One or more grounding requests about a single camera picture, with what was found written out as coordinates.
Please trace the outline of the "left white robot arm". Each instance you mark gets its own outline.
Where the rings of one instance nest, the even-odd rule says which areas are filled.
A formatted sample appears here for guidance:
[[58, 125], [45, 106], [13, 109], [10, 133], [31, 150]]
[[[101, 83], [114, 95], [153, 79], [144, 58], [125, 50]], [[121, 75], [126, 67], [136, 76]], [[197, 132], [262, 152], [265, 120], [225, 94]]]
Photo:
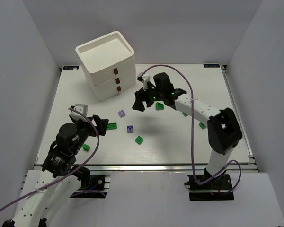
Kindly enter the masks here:
[[4, 227], [47, 227], [71, 196], [96, 192], [105, 197], [97, 178], [75, 161], [88, 137], [106, 134], [109, 120], [73, 113], [70, 119], [72, 122], [60, 127], [51, 144], [35, 189], [24, 195], [26, 203], [18, 214], [3, 223]]

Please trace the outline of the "white drawer cabinet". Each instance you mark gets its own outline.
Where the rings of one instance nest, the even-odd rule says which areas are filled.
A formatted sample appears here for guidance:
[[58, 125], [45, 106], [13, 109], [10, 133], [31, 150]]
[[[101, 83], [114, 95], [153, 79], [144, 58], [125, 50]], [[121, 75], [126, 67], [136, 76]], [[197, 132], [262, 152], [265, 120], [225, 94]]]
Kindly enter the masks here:
[[135, 51], [119, 31], [81, 44], [75, 51], [98, 100], [107, 100], [136, 84]]

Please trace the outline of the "green lego plate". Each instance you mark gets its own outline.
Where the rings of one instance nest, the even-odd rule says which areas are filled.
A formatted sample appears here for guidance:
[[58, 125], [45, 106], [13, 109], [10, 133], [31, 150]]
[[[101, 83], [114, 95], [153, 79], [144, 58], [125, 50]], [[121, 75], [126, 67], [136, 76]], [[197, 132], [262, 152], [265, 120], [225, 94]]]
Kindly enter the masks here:
[[117, 129], [117, 123], [108, 123], [107, 124], [107, 130], [116, 130]]

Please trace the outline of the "aluminium table front rail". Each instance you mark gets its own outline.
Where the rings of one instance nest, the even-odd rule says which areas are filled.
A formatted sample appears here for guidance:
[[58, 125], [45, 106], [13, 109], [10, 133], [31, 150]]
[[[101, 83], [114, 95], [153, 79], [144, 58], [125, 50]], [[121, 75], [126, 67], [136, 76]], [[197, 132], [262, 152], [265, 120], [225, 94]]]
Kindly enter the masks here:
[[[203, 171], [206, 165], [195, 165], [196, 171]], [[258, 171], [258, 167], [253, 163], [240, 164], [243, 171]], [[191, 165], [118, 165], [118, 166], [100, 166], [87, 165], [86, 168], [91, 171], [191, 171]], [[41, 165], [35, 165], [33, 170], [41, 170]], [[237, 164], [230, 164], [228, 170], [239, 170]]]

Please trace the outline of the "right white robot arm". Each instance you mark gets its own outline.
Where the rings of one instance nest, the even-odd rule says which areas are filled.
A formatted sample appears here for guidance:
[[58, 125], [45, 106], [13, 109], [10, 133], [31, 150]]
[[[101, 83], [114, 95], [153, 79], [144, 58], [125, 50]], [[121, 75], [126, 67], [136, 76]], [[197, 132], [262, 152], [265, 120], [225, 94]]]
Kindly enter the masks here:
[[231, 152], [243, 137], [234, 111], [230, 108], [217, 109], [194, 100], [185, 90], [174, 88], [165, 72], [153, 77], [154, 84], [150, 82], [150, 76], [143, 73], [140, 73], [137, 79], [143, 83], [143, 87], [135, 92], [132, 109], [143, 112], [154, 102], [162, 101], [164, 105], [186, 113], [192, 119], [204, 124], [207, 128], [208, 142], [212, 148], [204, 175], [208, 178], [222, 175], [226, 170]]

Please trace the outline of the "purple studded lego brick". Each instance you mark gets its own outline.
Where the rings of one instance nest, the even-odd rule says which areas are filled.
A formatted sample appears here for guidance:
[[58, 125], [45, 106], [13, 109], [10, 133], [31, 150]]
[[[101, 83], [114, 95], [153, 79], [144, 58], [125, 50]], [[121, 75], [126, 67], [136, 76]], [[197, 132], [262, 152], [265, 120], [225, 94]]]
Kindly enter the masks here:
[[120, 111], [118, 112], [118, 115], [122, 118], [122, 117], [126, 116], [126, 113], [125, 113], [124, 110], [120, 110]]

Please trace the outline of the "green square lego brick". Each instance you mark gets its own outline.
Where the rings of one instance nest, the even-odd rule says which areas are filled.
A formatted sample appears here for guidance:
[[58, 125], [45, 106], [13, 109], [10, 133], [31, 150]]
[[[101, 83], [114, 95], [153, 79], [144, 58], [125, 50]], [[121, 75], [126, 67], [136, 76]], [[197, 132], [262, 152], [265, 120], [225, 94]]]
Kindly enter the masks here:
[[136, 139], [135, 139], [135, 142], [139, 145], [141, 145], [143, 143], [144, 139], [141, 137], [141, 136], [138, 136]]

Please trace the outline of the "purple upside-down lego brick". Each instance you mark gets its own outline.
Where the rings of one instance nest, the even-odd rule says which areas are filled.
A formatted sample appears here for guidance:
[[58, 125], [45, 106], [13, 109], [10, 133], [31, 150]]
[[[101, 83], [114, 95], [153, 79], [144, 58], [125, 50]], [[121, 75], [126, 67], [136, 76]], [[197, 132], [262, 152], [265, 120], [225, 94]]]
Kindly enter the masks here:
[[127, 126], [127, 133], [133, 133], [133, 132], [134, 132], [133, 126], [132, 125], [128, 125]]

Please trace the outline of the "small green lego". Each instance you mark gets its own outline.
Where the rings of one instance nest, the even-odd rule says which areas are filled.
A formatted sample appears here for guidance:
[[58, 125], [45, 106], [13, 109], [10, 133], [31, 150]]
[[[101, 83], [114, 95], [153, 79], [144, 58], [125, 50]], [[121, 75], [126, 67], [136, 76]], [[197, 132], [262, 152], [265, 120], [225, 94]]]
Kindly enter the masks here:
[[203, 123], [199, 123], [199, 126], [202, 128], [202, 129], [205, 129], [206, 128], [206, 126], [203, 124]]
[[82, 149], [83, 149], [84, 151], [89, 151], [89, 150], [90, 150], [90, 146], [87, 145], [87, 144], [83, 144], [83, 145], [82, 145]]

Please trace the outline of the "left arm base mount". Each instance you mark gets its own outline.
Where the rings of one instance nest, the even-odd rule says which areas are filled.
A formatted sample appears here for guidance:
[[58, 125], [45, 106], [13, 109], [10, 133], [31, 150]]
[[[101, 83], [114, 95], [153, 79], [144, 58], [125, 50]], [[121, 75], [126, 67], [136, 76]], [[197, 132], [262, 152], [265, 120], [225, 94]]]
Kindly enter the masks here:
[[107, 196], [110, 176], [92, 174], [86, 167], [81, 167], [72, 176], [80, 182], [80, 188], [71, 195], [71, 198], [104, 199]]

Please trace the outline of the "green sloped lego brick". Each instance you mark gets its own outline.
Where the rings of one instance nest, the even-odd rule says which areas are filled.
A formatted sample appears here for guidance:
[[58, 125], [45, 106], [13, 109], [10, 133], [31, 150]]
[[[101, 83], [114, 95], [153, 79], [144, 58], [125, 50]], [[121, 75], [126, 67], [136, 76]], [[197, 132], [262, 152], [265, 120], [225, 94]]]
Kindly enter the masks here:
[[164, 110], [164, 104], [157, 102], [155, 108], [156, 110]]

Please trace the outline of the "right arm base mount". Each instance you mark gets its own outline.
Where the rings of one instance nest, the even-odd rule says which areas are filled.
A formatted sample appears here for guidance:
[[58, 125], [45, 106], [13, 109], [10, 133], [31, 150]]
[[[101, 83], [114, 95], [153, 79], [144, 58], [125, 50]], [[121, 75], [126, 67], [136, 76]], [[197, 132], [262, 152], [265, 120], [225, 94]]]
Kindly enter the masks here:
[[219, 176], [210, 182], [199, 185], [193, 175], [188, 175], [184, 186], [189, 190], [190, 201], [233, 201], [232, 182], [229, 174]]

